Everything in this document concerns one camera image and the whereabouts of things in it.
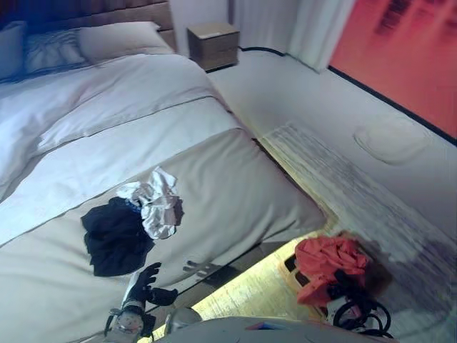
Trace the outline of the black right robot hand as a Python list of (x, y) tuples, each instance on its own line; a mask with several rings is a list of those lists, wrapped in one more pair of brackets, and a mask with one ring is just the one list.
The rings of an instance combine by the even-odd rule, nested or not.
[(361, 291), (358, 281), (347, 275), (342, 269), (337, 269), (334, 276), (336, 280), (327, 286), (327, 294), (330, 300), (352, 297), (355, 293)]

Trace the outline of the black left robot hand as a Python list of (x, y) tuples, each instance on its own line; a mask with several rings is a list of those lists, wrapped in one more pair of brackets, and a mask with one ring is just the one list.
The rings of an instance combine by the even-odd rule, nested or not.
[(147, 302), (161, 307), (173, 304), (179, 295), (177, 289), (167, 290), (152, 286), (156, 281), (160, 267), (161, 263), (157, 262), (145, 268), (127, 291), (124, 303), (138, 302), (142, 303), (143, 307), (146, 306)]

